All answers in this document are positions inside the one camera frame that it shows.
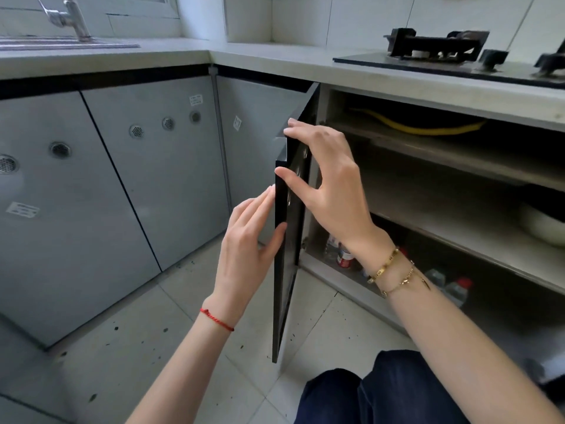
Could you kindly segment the grey cabinet door two vents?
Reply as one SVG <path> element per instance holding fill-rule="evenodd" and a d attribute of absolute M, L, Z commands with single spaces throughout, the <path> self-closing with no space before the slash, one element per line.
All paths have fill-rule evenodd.
<path fill-rule="evenodd" d="M 0 313 L 50 346 L 159 272 L 80 93 L 0 100 Z"/>

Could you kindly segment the clear plastic bottle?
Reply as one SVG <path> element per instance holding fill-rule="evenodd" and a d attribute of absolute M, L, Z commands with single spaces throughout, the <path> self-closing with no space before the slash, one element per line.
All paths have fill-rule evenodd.
<path fill-rule="evenodd" d="M 332 234 L 328 235 L 328 239 L 325 243 L 323 258 L 326 263 L 333 264 L 336 263 L 337 257 L 340 252 L 340 241 Z"/>

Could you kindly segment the white window frame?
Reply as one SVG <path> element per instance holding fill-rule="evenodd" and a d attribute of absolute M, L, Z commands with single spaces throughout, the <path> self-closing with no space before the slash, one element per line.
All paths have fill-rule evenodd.
<path fill-rule="evenodd" d="M 107 14 L 180 19 L 176 0 L 97 0 Z"/>

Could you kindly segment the grey cabinet door without vents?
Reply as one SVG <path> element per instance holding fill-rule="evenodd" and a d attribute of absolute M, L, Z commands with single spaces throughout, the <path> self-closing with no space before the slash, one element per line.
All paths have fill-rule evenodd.
<path fill-rule="evenodd" d="M 306 82 L 305 91 L 226 76 L 217 77 L 222 133 L 232 204 L 262 193 L 275 183 L 276 161 L 298 156 L 307 180 L 310 152 L 298 141 L 287 142 L 283 129 L 289 118 L 306 121 L 313 113 L 318 82 Z"/>

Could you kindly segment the black-edged cabinet door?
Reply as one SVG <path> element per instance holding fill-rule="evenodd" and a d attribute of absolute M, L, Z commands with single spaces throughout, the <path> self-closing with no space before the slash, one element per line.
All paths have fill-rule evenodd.
<path fill-rule="evenodd" d="M 285 121 L 277 136 L 282 149 L 276 158 L 276 167 L 292 170 L 306 183 L 309 181 L 312 155 L 308 146 L 284 134 L 288 127 Z M 293 286 L 298 270 L 300 250 L 302 249 L 302 231 L 305 222 L 306 206 L 278 176 L 275 176 L 275 227 L 286 223 L 285 237 L 274 258 L 274 297 L 273 297 L 273 337 L 272 362 L 280 357 L 281 344 L 286 318 L 293 294 Z"/>

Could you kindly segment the white bowl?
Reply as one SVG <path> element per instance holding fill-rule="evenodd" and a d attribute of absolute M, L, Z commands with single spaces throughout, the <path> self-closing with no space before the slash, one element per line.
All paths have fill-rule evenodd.
<path fill-rule="evenodd" d="M 522 202 L 518 209 L 520 227 L 551 246 L 565 248 L 565 222 Z"/>

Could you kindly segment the dark blue trousers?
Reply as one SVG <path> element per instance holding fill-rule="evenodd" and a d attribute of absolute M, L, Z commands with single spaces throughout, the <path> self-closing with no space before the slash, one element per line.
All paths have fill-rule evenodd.
<path fill-rule="evenodd" d="M 381 351 L 364 377 L 327 370 L 309 380 L 294 424 L 470 424 L 414 350 Z"/>

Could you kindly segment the person's right hand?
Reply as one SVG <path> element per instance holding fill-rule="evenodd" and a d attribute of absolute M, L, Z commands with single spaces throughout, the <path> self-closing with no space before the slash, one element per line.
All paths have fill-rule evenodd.
<path fill-rule="evenodd" d="M 316 221 L 373 271 L 383 265 L 395 246 L 389 235 L 373 224 L 360 169 L 350 146 L 343 141 L 301 141 L 321 173 L 320 207 L 307 207 Z"/>

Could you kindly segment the grey cabinet door three vents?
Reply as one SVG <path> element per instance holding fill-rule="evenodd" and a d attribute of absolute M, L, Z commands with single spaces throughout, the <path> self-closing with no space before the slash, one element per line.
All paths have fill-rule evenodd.
<path fill-rule="evenodd" d="M 226 228 L 211 77 L 82 94 L 162 269 Z"/>

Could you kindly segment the person's right forearm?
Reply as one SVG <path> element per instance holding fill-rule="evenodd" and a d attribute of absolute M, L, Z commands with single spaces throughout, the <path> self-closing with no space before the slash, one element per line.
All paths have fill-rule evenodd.
<path fill-rule="evenodd" d="M 408 335 L 472 424 L 565 424 L 543 392 L 414 263 L 400 252 L 391 255 L 377 270 L 363 267 L 376 276 Z"/>

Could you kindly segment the black cast iron burner grate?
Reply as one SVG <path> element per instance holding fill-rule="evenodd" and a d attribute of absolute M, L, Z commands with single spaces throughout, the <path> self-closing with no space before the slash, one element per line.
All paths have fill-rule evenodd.
<path fill-rule="evenodd" d="M 551 76 L 556 71 L 565 70 L 565 39 L 554 53 L 542 54 L 534 67 L 538 69 L 540 76 Z"/>
<path fill-rule="evenodd" d="M 395 28 L 384 37 L 388 55 L 401 60 L 464 63 L 474 62 L 481 53 L 490 31 L 453 31 L 446 37 L 417 35 L 413 28 Z"/>

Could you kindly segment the red cap plastic bottle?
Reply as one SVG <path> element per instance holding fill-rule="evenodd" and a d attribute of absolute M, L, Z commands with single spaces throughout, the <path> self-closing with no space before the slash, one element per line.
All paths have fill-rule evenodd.
<path fill-rule="evenodd" d="M 447 284 L 444 293 L 458 308 L 461 308 L 468 299 L 469 292 L 473 287 L 473 281 L 468 277 L 460 277 Z"/>

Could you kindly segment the red label can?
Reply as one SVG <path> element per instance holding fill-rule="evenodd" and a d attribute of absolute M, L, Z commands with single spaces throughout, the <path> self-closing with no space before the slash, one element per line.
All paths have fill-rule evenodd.
<path fill-rule="evenodd" d="M 338 249 L 336 263 L 339 268 L 344 270 L 352 269 L 355 266 L 356 259 L 353 254 L 346 248 L 346 246 L 340 242 L 340 247 Z"/>

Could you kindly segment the stainless steel sink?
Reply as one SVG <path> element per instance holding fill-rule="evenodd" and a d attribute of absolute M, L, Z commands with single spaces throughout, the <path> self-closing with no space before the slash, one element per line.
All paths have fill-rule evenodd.
<path fill-rule="evenodd" d="M 78 37 L 0 37 L 0 51 L 42 51 L 69 49 L 137 49 L 137 43 Z"/>

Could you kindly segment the chrome kitchen faucet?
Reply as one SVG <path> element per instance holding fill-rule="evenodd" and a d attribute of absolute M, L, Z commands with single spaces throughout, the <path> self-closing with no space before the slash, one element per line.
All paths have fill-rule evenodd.
<path fill-rule="evenodd" d="M 37 0 L 45 12 L 48 21 L 59 28 L 72 27 L 80 42 L 92 42 L 94 38 L 89 32 L 81 9 L 75 0 L 63 0 L 66 11 L 47 9 L 42 0 Z"/>

